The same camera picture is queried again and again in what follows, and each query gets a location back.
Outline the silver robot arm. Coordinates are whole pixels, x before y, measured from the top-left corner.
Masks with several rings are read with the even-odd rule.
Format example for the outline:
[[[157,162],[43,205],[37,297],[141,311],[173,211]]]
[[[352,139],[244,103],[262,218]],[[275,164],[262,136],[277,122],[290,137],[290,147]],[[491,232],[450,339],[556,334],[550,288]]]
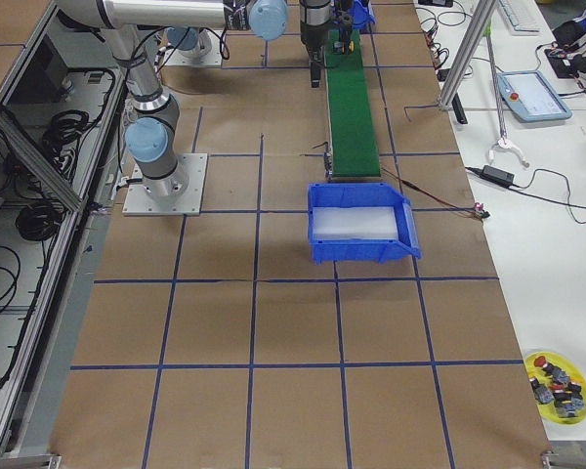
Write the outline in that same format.
[[[285,1],[61,1],[58,6],[72,20],[99,29],[123,70],[138,116],[127,128],[125,142],[152,197],[180,194],[189,175],[173,147],[178,101],[157,75],[138,26],[250,30],[269,42],[285,32],[289,19]]]
[[[311,63],[323,60],[329,31],[339,25],[352,30],[353,1],[299,1],[301,41]],[[272,41],[282,35],[288,22],[286,1],[225,1],[224,30],[251,29],[255,35]],[[184,54],[204,55],[211,46],[206,27],[169,27],[168,43]]]

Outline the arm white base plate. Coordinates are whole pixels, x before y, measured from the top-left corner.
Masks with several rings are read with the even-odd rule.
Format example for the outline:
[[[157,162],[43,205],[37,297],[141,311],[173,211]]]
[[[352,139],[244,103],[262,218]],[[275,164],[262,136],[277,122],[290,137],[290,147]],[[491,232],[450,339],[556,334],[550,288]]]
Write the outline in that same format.
[[[164,62],[167,66],[216,68],[222,65],[223,60],[218,49],[208,46],[191,51],[170,49],[165,55]]]
[[[201,211],[208,155],[181,153],[169,177],[152,180],[135,164],[132,177],[140,182],[128,187],[123,214],[127,216],[198,216]]]

